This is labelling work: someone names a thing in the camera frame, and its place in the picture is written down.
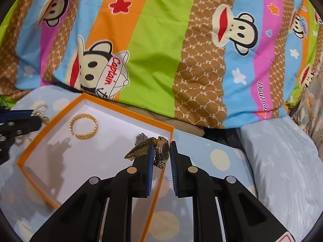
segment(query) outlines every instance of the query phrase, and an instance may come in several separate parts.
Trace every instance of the watch face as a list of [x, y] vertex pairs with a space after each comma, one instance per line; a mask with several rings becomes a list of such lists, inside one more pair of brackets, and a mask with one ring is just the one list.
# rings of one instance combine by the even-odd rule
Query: watch face
[[163, 158], [163, 160], [167, 160], [170, 154], [169, 145], [167, 142], [163, 143], [161, 147], [161, 151], [162, 151], [161, 157]]

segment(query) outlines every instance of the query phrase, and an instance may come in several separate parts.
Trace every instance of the black tool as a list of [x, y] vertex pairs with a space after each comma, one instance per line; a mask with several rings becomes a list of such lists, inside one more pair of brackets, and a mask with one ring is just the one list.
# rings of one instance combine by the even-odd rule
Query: black tool
[[151, 191], [154, 145], [115, 177], [86, 181], [33, 235], [30, 242], [97, 242], [109, 198], [102, 242], [131, 241], [132, 198]]
[[[287, 230], [233, 176], [209, 176], [170, 145], [173, 186], [177, 197], [193, 197], [194, 242], [276, 242]], [[219, 216], [216, 199], [219, 201]]]
[[33, 110], [10, 110], [0, 106], [0, 165], [9, 160], [9, 149], [16, 136], [23, 136], [41, 128], [40, 116]]

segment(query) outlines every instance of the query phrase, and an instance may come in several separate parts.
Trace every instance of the open box lid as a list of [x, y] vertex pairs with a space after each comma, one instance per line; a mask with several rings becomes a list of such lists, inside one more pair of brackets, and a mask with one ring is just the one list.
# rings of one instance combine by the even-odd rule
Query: open box lid
[[[98, 122], [98, 131], [90, 139], [77, 139], [69, 130], [70, 120], [80, 113], [90, 114]], [[93, 128], [89, 119], [77, 120], [73, 126], [77, 134]], [[133, 161], [124, 156], [134, 147], [136, 135], [163, 136], [171, 141], [173, 130], [172, 126], [83, 93], [39, 132], [17, 165], [43, 198], [58, 208], [90, 177], [114, 177], [131, 166]], [[151, 195], [133, 199], [134, 241], [142, 241], [148, 230], [163, 174], [164, 170], [154, 167]]]

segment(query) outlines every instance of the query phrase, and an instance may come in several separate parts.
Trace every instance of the gold twisted ring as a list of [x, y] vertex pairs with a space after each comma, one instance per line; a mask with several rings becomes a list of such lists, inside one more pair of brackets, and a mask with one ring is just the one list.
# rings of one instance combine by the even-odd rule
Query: gold twisted ring
[[79, 120], [81, 118], [88, 118], [88, 119], [91, 119], [94, 123], [95, 123], [95, 127], [93, 129], [93, 131], [91, 133], [88, 133], [86, 135], [78, 135], [76, 134], [75, 137], [77, 139], [81, 139], [81, 140], [84, 140], [84, 139], [89, 139], [93, 136], [95, 136], [97, 130], [98, 130], [98, 122], [96, 121], [96, 119], [92, 116], [92, 115], [89, 115], [89, 114], [79, 114], [79, 115], [76, 115], [72, 118], [72, 120], [70, 121], [69, 123], [69, 129], [72, 133], [72, 135], [74, 135], [74, 132], [73, 132], [73, 124], [76, 120]]

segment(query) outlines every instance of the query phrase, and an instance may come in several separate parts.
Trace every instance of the wristwatch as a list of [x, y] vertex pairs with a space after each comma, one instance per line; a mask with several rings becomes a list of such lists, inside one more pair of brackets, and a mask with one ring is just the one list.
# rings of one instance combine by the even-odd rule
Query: wristwatch
[[158, 137], [156, 145], [156, 155], [154, 165], [163, 169], [170, 155], [170, 149], [168, 141], [164, 137]]
[[125, 156], [125, 159], [134, 160], [139, 156], [147, 154], [150, 143], [154, 145], [154, 165], [163, 169], [169, 158], [170, 149], [167, 139], [162, 136], [156, 139], [154, 137], [148, 138], [144, 133], [139, 134], [136, 137], [135, 147]]

